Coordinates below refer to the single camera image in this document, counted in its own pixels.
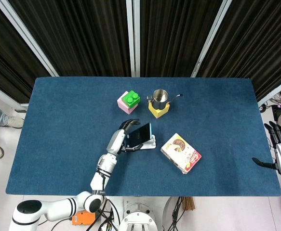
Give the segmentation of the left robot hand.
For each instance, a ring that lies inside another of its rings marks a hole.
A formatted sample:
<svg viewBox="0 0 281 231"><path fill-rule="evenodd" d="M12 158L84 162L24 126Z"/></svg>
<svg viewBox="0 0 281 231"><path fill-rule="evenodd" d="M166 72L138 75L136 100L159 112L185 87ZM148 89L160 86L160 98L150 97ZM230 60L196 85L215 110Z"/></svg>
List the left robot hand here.
<svg viewBox="0 0 281 231"><path fill-rule="evenodd" d="M122 122L119 129L116 132L114 132L108 143L107 153L118 156L121 152L136 152L142 148L143 144L140 144L135 147L124 146L124 140L127 131L133 125L140 125L139 119L128 119Z"/></svg>

